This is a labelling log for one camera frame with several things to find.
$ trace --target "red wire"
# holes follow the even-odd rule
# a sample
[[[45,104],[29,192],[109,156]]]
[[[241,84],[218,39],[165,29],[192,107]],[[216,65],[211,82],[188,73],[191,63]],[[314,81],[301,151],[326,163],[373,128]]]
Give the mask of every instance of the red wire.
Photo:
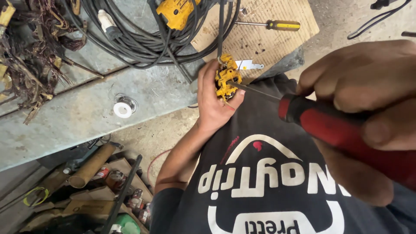
[[[150,182],[150,179],[149,179],[149,171],[150,171],[150,167],[152,166],[152,164],[154,163],[154,161],[156,161],[156,159],[158,159],[160,156],[164,155],[165,153],[167,153],[167,152],[169,152],[169,151],[171,151],[171,150],[172,150],[172,149],[168,149],[168,150],[166,150],[165,152],[163,152],[163,153],[159,154],[158,156],[156,156],[156,158],[154,158],[154,159],[150,162],[149,167],[147,168],[147,181],[149,181],[149,184],[150,184],[150,186],[152,186],[152,188],[154,188],[154,186],[152,185],[152,182]]]

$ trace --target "black t-shirt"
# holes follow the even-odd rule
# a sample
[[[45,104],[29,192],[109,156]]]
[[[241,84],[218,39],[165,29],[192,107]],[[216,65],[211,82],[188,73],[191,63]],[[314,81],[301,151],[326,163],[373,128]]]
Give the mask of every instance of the black t-shirt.
[[[295,80],[279,75],[250,86],[281,97]],[[413,233],[414,193],[395,184],[387,207],[372,207],[335,183],[311,137],[278,118],[276,103],[246,93],[203,147],[185,191],[152,201],[151,233]]]

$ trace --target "yellow screwdriver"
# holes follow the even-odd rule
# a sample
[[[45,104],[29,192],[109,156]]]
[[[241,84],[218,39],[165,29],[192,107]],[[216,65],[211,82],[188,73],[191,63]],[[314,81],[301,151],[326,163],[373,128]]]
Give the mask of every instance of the yellow screwdriver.
[[[300,23],[296,21],[285,20],[268,20],[266,23],[253,23],[253,22],[235,22],[239,25],[258,25],[266,26],[267,29],[273,29],[278,31],[292,31],[296,32],[300,29]]]

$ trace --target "person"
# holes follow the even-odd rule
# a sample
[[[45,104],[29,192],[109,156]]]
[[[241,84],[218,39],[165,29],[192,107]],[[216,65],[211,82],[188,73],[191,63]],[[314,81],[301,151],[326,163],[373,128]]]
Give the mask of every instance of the person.
[[[416,232],[413,191],[283,122],[278,103],[238,90],[228,101],[235,110],[224,105],[217,68],[213,60],[199,72],[199,118],[159,172],[150,233]],[[250,87],[276,97],[315,92],[348,113],[377,110],[363,140],[380,150],[416,149],[411,41],[354,44],[314,63],[298,84],[281,74]]]

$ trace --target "forearm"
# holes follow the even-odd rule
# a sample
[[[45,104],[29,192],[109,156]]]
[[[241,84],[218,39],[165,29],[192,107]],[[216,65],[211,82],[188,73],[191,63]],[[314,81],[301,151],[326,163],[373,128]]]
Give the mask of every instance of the forearm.
[[[185,189],[195,168],[202,146],[215,131],[204,131],[199,120],[176,144],[167,156],[156,180],[155,194],[165,188]]]

